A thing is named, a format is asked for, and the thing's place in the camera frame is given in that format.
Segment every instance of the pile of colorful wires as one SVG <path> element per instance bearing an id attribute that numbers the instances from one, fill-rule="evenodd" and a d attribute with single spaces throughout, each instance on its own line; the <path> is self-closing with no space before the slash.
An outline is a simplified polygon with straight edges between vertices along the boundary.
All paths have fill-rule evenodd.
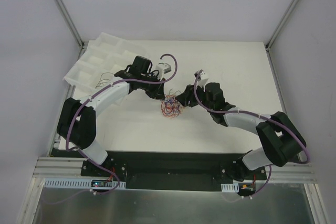
<path id="1" fill-rule="evenodd" d="M 174 118 L 182 113 L 183 106 L 175 99 L 176 93 L 165 95 L 161 101 L 161 111 L 166 118 Z"/>

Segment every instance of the white tabletop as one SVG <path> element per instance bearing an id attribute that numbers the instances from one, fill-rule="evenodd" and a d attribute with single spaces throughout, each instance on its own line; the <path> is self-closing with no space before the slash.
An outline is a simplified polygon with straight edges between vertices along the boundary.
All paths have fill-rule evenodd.
<path id="1" fill-rule="evenodd" d="M 226 101 L 241 109 L 273 114 L 281 111 L 271 68 L 261 42 L 137 41 L 154 66 L 162 54 L 173 54 L 178 71 L 165 93 L 184 91 L 203 69 L 209 82 L 219 82 Z M 76 89 L 74 98 L 84 96 Z M 261 146 L 258 136 L 216 124 L 200 106 L 185 108 L 176 118 L 162 115 L 161 101 L 136 90 L 120 106 L 97 118 L 97 140 L 109 151 L 244 153 Z M 65 146 L 61 140 L 60 149 Z"/>

